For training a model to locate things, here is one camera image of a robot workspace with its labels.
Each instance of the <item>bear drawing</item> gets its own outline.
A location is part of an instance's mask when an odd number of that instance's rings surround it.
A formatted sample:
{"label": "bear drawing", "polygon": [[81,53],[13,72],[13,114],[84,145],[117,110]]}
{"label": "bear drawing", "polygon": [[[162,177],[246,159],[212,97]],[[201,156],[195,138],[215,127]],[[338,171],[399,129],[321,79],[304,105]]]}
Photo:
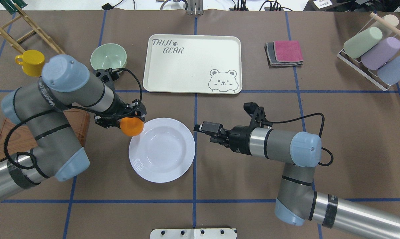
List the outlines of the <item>bear drawing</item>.
{"label": "bear drawing", "polygon": [[235,92],[238,89],[238,83],[235,77],[237,73],[234,70],[228,72],[210,71],[209,88],[212,92]]}

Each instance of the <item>orange ball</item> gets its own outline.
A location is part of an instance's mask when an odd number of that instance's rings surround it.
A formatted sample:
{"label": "orange ball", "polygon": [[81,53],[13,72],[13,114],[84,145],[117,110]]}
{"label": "orange ball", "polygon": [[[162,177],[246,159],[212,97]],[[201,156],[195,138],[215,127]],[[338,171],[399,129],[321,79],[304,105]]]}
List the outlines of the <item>orange ball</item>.
{"label": "orange ball", "polygon": [[139,118],[123,118],[120,121],[120,127],[127,136],[136,136],[143,131],[144,122]]}

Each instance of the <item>stack of towels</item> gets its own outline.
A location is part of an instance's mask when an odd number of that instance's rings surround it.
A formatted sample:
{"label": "stack of towels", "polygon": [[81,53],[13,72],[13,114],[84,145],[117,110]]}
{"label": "stack of towels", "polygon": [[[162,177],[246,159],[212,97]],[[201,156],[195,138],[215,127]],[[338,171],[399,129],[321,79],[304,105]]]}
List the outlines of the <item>stack of towels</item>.
{"label": "stack of towels", "polygon": [[271,66],[300,66],[302,51],[298,41],[273,41],[265,43],[265,51]]}

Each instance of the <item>yellow mug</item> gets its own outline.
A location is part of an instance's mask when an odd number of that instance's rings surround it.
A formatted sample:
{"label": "yellow mug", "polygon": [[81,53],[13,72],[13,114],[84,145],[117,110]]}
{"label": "yellow mug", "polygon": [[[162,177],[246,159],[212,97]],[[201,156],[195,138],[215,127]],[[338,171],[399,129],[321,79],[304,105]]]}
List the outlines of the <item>yellow mug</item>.
{"label": "yellow mug", "polygon": [[15,63],[23,66],[23,72],[31,77],[39,77],[45,65],[45,56],[37,50],[26,50],[15,57]]}

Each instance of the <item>plate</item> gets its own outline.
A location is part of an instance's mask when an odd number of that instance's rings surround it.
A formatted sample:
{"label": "plate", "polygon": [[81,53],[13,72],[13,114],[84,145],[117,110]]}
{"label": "plate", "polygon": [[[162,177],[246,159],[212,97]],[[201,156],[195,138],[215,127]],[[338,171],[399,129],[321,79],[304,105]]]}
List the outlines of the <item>plate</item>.
{"label": "plate", "polygon": [[237,94],[243,88],[241,42],[231,36],[152,35],[143,85],[151,92]]}
{"label": "plate", "polygon": [[170,118],[146,122],[141,134],[132,137],[129,144],[129,159],[135,172],[154,183],[166,183],[182,176],[190,168],[194,153],[191,131]]}

